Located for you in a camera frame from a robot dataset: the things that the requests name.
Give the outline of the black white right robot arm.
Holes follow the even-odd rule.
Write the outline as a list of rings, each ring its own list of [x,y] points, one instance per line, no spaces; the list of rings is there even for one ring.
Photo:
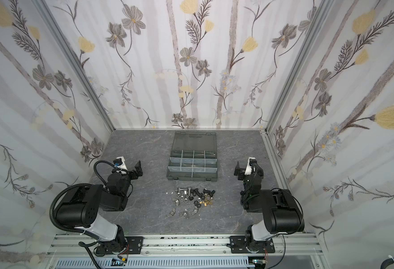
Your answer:
[[[234,175],[243,182],[240,204],[247,213],[261,213],[262,221],[248,226],[244,236],[231,236],[232,253],[274,253],[273,238],[303,232],[301,206],[287,189],[262,189],[264,171],[254,158],[245,168],[236,165]]]

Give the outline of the brass wing nut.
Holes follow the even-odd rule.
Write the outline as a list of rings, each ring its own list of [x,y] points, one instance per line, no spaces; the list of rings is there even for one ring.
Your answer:
[[[200,204],[202,206],[212,205],[213,204],[213,200],[212,199],[205,199],[205,200],[200,201]]]

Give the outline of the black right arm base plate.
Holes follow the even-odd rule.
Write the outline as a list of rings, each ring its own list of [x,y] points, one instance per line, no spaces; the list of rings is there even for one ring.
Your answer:
[[[272,239],[255,241],[252,237],[230,236],[227,244],[232,254],[272,254],[275,247]]]

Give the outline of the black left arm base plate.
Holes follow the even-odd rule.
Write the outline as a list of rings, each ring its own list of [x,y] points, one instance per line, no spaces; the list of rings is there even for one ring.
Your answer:
[[[143,236],[127,236],[127,246],[123,254],[141,254],[143,247]]]

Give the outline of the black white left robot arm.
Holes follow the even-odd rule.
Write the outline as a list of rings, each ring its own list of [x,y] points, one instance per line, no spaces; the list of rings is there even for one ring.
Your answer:
[[[125,159],[96,161],[93,165],[100,184],[78,183],[62,190],[49,208],[52,224],[65,232],[90,236],[93,243],[82,243],[90,255],[140,254],[143,237],[126,236],[123,228],[100,215],[99,211],[122,212],[133,192],[132,181],[143,175],[140,161],[128,169]]]

